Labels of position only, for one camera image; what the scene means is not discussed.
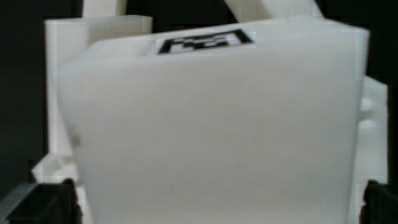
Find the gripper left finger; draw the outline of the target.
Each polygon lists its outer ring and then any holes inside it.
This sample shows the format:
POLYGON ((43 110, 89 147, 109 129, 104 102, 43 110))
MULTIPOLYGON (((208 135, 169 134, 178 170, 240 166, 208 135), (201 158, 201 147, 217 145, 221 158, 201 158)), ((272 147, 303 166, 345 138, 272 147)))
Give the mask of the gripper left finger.
POLYGON ((82 224, 75 181, 24 183, 0 200, 0 224, 82 224))

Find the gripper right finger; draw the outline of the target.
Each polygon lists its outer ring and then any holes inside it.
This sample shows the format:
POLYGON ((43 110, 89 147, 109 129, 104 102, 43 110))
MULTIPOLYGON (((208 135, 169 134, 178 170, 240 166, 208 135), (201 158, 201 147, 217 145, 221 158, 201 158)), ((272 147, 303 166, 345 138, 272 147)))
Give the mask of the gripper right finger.
POLYGON ((368 181, 361 224, 398 224, 398 185, 368 181))

